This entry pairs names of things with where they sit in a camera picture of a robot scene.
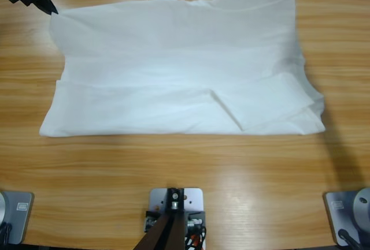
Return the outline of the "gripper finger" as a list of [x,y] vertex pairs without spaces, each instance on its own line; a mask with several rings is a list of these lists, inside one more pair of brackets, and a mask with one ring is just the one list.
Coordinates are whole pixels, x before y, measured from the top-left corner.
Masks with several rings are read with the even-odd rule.
[[34,5],[48,15],[58,14],[58,10],[51,0],[34,0]]

